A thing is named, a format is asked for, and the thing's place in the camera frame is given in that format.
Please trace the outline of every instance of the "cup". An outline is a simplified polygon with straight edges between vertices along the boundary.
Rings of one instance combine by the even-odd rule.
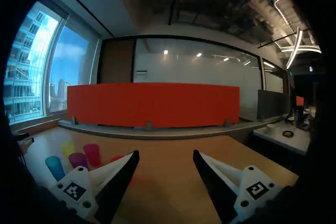
[[[275,124],[267,124],[266,125],[266,132],[267,134],[273,134],[276,131],[277,126]]]
[[[117,161],[120,158],[123,158],[124,156],[115,156],[114,158],[111,159],[111,163],[114,161]]]
[[[83,153],[72,153],[69,156],[69,161],[74,169],[78,166],[87,168],[87,158]]]
[[[68,157],[75,152],[75,147],[74,147],[74,143],[73,142],[62,142],[60,144],[61,148],[62,148],[62,152],[65,156],[66,159],[68,159]]]
[[[93,167],[101,165],[99,146],[97,144],[87,144],[83,147],[87,160]]]
[[[47,165],[49,171],[57,181],[60,181],[65,176],[62,163],[59,157],[50,156],[45,159],[45,164]]]

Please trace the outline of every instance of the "orange panel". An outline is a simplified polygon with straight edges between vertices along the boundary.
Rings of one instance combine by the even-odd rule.
[[[120,83],[68,87],[68,119],[112,126],[195,127],[238,122],[239,87]]]
[[[303,106],[303,97],[297,96],[297,106]]]

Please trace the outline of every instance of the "blue cup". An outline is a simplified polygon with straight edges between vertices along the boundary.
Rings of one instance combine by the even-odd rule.
[[[45,159],[45,164],[47,165],[49,171],[57,181],[60,181],[65,176],[63,166],[59,157],[56,156],[48,157]]]

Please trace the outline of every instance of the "skyscraper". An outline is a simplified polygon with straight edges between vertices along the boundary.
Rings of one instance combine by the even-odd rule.
[[[7,62],[3,101],[10,122],[41,115],[41,80],[45,55],[33,46],[46,15],[34,6],[16,34]]]
[[[64,98],[65,98],[65,100],[68,97],[68,86],[70,86],[70,82],[64,82]]]
[[[57,97],[64,98],[64,79],[58,81]]]
[[[50,97],[52,98],[56,97],[55,84],[50,84]]]

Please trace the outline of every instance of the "window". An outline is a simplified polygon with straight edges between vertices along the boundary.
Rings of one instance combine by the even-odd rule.
[[[39,27],[33,24],[37,12],[41,14]],[[40,106],[43,73],[48,48],[59,21],[56,13],[36,3],[17,33],[4,78],[3,101],[10,123],[43,115]]]
[[[3,101],[10,124],[67,109],[68,86],[89,84],[99,35],[74,13],[34,4],[12,44]]]
[[[287,72],[264,59],[262,62],[264,64],[266,90],[288,94]]]
[[[67,109],[68,87],[89,84],[98,37],[73,19],[58,39],[50,72],[49,110]]]
[[[136,41],[134,82],[240,87],[240,117],[246,120],[257,120],[261,76],[256,57],[231,48],[190,40]]]
[[[40,12],[40,13],[38,13],[38,15],[36,17],[36,21],[38,21],[39,23],[41,23],[44,17],[45,16]]]
[[[26,38],[24,41],[24,47],[30,49],[32,47],[33,41],[33,39]]]
[[[30,27],[29,32],[30,32],[31,34],[35,35],[38,29],[39,29],[39,27],[38,27],[37,25],[33,24],[33,25]]]

